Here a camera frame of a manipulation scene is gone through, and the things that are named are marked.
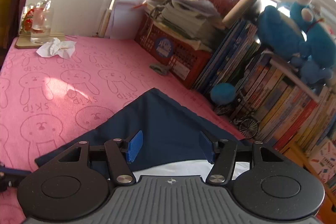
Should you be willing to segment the navy and white jacket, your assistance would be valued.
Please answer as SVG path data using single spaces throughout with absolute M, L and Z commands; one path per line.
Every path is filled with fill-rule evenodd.
M 67 144 L 35 159 L 42 166 L 70 146 L 83 140 L 103 145 L 114 138 L 125 139 L 142 131 L 143 146 L 131 163 L 136 178 L 142 175 L 200 175 L 206 178 L 212 168 L 199 147 L 199 133 L 206 130 L 218 139 L 230 139 L 238 148 L 250 146 L 246 139 L 236 139 L 228 131 L 181 106 L 158 89 L 143 93 L 104 123 Z

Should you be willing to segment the miniature black bicycle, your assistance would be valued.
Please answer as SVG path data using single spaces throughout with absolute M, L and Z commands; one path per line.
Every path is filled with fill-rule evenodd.
M 229 104 L 215 107 L 214 112 L 218 116 L 226 116 L 246 139 L 253 139 L 259 132 L 260 121 L 241 96 L 237 96 Z

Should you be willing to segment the wooden desk organizer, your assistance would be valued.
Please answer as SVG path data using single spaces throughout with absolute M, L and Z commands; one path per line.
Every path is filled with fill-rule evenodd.
M 318 173 L 313 169 L 311 164 L 308 161 L 308 158 L 303 153 L 302 149 L 296 144 L 295 141 L 291 140 L 284 148 L 280 151 L 281 154 L 286 156 L 291 161 L 295 162 L 297 165 L 303 167 L 303 169 L 310 172 L 313 176 L 318 178 L 320 182 L 322 179 L 319 178 Z M 323 223 L 336 223 L 336 215 L 335 215 L 335 196 L 331 189 L 327 186 L 326 183 L 323 183 L 323 187 L 325 189 L 325 199 L 323 204 L 320 207 L 320 210 L 317 214 L 317 217 Z

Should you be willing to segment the left row of books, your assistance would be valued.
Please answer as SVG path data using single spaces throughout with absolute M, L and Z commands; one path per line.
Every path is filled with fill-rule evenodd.
M 254 139 L 282 149 L 298 139 L 310 152 L 327 134 L 335 117 L 331 88 L 310 88 L 302 82 L 299 68 L 256 42 L 257 28 L 244 19 L 229 30 L 195 88 L 215 107 L 237 96 L 247 101 L 260 121 Z

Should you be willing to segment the small grey clip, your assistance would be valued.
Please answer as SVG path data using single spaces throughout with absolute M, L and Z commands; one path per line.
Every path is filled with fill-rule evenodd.
M 165 76 L 169 73 L 169 66 L 162 65 L 160 63 L 150 64 L 149 68 L 158 73 L 161 76 Z

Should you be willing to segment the red plastic crate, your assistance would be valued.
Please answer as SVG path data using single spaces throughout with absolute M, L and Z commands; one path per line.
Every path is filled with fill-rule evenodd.
M 159 63 L 168 66 L 188 89 L 193 87 L 211 57 L 210 52 L 195 50 L 168 34 L 146 14 L 142 17 L 135 41 Z

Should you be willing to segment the white pencil print box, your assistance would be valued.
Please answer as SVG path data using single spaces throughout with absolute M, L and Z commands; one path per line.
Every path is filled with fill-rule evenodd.
M 325 138 L 311 152 L 309 164 L 323 182 L 328 182 L 335 175 L 335 159 L 335 145 L 329 138 Z

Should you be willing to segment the crumpled white tissue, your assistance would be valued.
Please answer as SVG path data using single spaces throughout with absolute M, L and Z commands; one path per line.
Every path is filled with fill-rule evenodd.
M 70 59 L 75 52 L 75 45 L 75 41 L 61 41 L 58 38 L 52 38 L 50 42 L 40 46 L 36 53 L 45 58 L 59 56 L 63 59 Z

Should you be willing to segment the blue whale plush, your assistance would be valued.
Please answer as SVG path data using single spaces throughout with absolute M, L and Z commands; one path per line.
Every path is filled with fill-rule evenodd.
M 273 6 L 257 19 L 257 36 L 262 44 L 289 61 L 294 55 L 308 56 L 309 47 L 297 24 Z

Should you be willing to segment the stack of papers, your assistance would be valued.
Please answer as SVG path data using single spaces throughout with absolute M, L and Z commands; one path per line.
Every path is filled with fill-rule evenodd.
M 208 0 L 146 0 L 155 23 L 177 34 L 196 50 L 215 51 L 223 33 L 217 28 L 221 15 Z

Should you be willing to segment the glass water jar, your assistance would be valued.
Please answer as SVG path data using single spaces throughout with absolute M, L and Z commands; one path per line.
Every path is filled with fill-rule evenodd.
M 51 0 L 44 0 L 34 7 L 30 41 L 34 44 L 44 44 L 50 40 L 54 9 Z

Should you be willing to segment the blue Doraemon plush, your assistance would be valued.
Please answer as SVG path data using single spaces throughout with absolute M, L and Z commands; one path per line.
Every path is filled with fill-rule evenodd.
M 295 0 L 290 18 L 306 35 L 299 43 L 299 57 L 292 59 L 299 67 L 302 82 L 312 86 L 331 79 L 335 67 L 335 39 L 323 19 L 316 16 L 312 0 Z

